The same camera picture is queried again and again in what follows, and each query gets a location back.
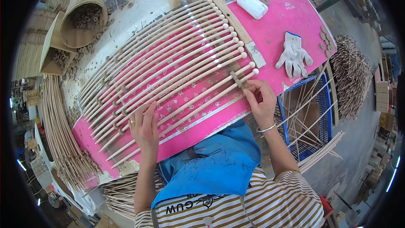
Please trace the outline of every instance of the silver bracelet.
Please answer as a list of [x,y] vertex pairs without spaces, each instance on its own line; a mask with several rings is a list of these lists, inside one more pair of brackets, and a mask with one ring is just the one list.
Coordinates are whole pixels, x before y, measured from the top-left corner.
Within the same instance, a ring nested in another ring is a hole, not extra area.
[[268,131],[268,130],[270,130],[270,129],[273,129],[273,128],[276,126],[276,124],[277,124],[277,123],[274,122],[273,126],[271,126],[270,128],[264,129],[264,130],[259,130],[259,127],[257,127],[256,132],[259,132],[259,133],[266,132],[266,131]]

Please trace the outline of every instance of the hand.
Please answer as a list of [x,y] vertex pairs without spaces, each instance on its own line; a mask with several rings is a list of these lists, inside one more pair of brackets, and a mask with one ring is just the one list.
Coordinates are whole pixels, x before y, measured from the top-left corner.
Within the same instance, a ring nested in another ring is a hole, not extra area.
[[248,80],[251,87],[244,89],[254,118],[261,130],[270,128],[274,124],[274,110],[277,98],[267,81]]
[[150,105],[144,104],[128,120],[132,137],[141,151],[141,163],[153,165],[156,164],[159,149],[158,114],[154,114],[156,106],[156,101]]

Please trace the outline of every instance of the white work glove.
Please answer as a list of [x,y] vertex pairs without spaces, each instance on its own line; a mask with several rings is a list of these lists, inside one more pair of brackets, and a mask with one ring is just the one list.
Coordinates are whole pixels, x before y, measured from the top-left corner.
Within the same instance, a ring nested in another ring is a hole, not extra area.
[[301,48],[301,37],[298,35],[286,32],[284,40],[284,52],[281,53],[279,61],[276,63],[276,69],[286,63],[286,72],[290,79],[292,77],[298,78],[302,75],[304,78],[308,77],[304,63],[302,62],[305,58],[305,63],[311,66],[313,63],[312,58],[308,55],[305,49]]

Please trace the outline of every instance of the blue cloth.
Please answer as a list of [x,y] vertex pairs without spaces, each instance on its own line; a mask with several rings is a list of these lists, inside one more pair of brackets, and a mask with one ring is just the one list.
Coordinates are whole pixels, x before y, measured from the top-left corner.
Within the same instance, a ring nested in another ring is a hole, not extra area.
[[261,162],[260,147],[243,120],[194,145],[192,150],[205,157],[191,160],[185,150],[159,163],[169,183],[151,208],[187,194],[244,195],[253,170]]

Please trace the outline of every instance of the woman's left hand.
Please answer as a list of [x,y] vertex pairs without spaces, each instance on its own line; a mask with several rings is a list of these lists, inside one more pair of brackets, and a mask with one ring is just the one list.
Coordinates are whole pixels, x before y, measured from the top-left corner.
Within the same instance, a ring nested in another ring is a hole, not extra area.
[[140,106],[129,118],[132,137],[141,151],[141,163],[156,164],[159,149],[158,114],[154,114],[157,102]]

